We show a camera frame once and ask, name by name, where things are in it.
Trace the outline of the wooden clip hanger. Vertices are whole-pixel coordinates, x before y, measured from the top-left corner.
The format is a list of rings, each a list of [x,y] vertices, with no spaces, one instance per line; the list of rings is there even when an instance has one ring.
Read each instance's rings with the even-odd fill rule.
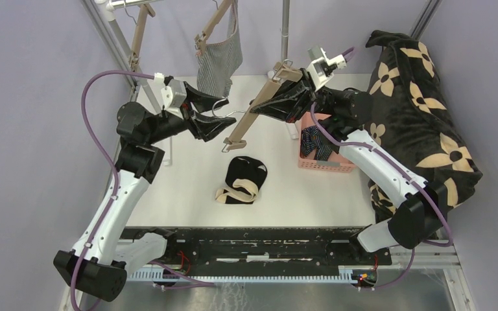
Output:
[[[234,0],[223,0],[221,4],[218,4],[217,1],[214,1],[214,3],[217,6],[217,9],[214,11],[213,15],[211,16],[210,20],[206,23],[202,31],[199,34],[197,34],[194,38],[196,56],[201,56],[206,51],[207,41],[209,37],[214,31],[214,28],[219,24],[221,19],[224,17],[229,7],[232,6],[233,2]]]
[[[274,74],[268,78],[260,92],[253,99],[249,108],[246,110],[236,127],[231,132],[230,136],[224,140],[223,153],[228,153],[232,150],[242,149],[247,145],[243,139],[244,135],[258,118],[258,114],[252,110],[262,105],[265,101],[270,100],[280,89],[284,81],[297,82],[303,76],[300,69],[291,67],[287,60],[277,63],[274,66]]]
[[[136,5],[139,7],[139,14],[137,19],[134,16],[131,16],[127,12],[126,9],[127,4],[129,4],[130,6]],[[129,17],[131,17],[135,23],[135,30],[134,30],[132,44],[130,45],[130,48],[128,50],[129,51],[128,63],[130,65],[131,70],[137,71],[139,69],[141,45],[143,42],[143,36],[145,33],[147,19],[148,17],[154,17],[156,15],[156,12],[149,3],[142,3],[140,1],[137,3],[130,3],[128,1],[124,1],[123,7],[126,14]]]

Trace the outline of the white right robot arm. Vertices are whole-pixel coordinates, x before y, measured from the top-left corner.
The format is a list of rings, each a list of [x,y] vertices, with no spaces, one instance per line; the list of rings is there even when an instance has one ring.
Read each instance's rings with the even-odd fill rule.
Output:
[[[349,246],[349,256],[365,264],[375,251],[391,246],[414,249],[447,223],[447,188],[428,181],[386,152],[363,128],[374,99],[353,88],[318,87],[311,78],[285,82],[265,99],[253,99],[250,112],[292,123],[309,113],[320,135],[332,149],[359,167],[393,203],[393,217],[360,231]]]

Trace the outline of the grey striped underwear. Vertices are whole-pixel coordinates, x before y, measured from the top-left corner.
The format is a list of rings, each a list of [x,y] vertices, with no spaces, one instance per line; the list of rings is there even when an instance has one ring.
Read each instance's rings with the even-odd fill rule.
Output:
[[[229,96],[232,85],[231,77],[243,62],[238,2],[234,1],[226,13],[229,13],[229,18],[225,40],[218,43],[207,41],[206,51],[201,56],[197,56],[198,90],[222,98]]]

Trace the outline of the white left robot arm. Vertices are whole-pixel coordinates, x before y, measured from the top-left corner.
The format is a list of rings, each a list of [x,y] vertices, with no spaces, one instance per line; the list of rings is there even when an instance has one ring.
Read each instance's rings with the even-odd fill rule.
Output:
[[[128,276],[150,261],[168,264],[178,255],[178,246],[155,232],[145,233],[124,251],[116,250],[127,220],[163,161],[165,151],[155,143],[184,131],[208,142],[236,122],[233,117],[205,114],[227,105],[226,98],[204,94],[179,80],[172,80],[165,91],[169,104],[157,114],[138,102],[119,108],[116,132],[121,149],[117,160],[110,162],[113,181],[82,236],[53,260],[67,285],[103,301],[116,299]]]

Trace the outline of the black underwear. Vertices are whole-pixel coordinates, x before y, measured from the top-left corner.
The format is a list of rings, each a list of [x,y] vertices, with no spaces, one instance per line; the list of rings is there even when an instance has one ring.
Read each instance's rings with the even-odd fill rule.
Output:
[[[234,157],[228,166],[225,177],[225,186],[219,188],[215,201],[233,205],[253,204],[268,175],[265,164],[252,157]]]

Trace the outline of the dark striped underwear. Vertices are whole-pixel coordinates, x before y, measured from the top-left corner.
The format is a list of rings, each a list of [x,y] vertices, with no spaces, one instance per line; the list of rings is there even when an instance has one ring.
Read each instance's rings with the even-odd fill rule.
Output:
[[[321,132],[317,126],[309,126],[301,131],[300,154],[308,158],[313,152],[315,161],[328,161],[334,153],[333,149],[322,141]]]

